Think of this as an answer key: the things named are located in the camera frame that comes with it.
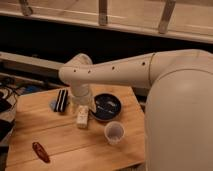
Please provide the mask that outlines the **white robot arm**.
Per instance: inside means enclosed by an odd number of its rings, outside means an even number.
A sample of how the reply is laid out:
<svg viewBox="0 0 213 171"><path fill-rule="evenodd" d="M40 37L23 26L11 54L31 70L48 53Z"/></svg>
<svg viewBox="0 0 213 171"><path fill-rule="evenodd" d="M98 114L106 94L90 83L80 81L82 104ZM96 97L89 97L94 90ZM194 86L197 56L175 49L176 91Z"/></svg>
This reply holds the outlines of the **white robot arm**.
<svg viewBox="0 0 213 171"><path fill-rule="evenodd" d="M80 53L59 78L77 103L88 100L91 83L147 88L147 171L213 171L213 53L164 51L100 64Z"/></svg>

